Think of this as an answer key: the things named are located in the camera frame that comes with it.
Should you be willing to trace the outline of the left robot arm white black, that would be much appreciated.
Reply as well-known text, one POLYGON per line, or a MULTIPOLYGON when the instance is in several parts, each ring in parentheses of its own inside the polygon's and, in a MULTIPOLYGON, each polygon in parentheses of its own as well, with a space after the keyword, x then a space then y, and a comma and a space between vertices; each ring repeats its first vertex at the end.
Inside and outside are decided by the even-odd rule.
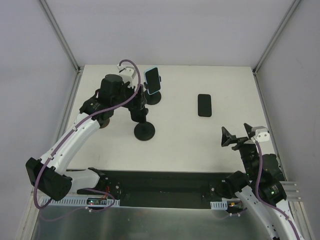
POLYGON ((130 86, 120 75, 107 74, 100 88, 83 103, 71 127, 55 145, 39 159, 31 157, 26 162, 34 190, 43 192, 54 201, 81 189, 102 194, 106 188, 106 176, 101 171, 89 167, 67 172, 67 168, 86 140, 109 124, 115 109, 127 108, 133 121, 143 123, 147 114, 145 102, 142 84, 130 86))

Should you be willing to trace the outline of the black phone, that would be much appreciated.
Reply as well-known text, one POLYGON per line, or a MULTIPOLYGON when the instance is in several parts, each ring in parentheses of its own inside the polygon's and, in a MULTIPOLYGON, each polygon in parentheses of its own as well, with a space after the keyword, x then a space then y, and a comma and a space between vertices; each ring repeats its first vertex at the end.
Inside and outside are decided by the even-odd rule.
POLYGON ((199 94, 197 96, 197 113, 199 117, 212 116, 212 98, 210 94, 199 94))

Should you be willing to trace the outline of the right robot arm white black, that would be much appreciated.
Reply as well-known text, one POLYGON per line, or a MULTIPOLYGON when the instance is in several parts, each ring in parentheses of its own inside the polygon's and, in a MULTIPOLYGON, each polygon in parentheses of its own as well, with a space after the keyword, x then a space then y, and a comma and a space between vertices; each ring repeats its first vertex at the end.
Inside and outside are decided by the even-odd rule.
POLYGON ((247 134, 244 137, 221 128, 221 146, 239 151, 245 171, 227 176, 215 187, 215 193, 225 199, 238 198, 243 211, 258 221, 271 240, 302 240, 283 185, 275 173, 264 167, 265 160, 277 158, 275 154, 262 153, 261 143, 271 139, 269 130, 247 123, 244 128, 247 134))

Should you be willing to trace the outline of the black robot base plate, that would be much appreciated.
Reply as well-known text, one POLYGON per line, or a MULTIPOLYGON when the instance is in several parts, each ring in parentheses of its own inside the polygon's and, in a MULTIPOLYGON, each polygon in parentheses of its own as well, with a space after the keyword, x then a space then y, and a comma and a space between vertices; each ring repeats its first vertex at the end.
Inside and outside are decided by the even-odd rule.
POLYGON ((122 207, 209 209, 211 202, 235 198, 228 172, 104 170, 95 187, 108 191, 122 207))

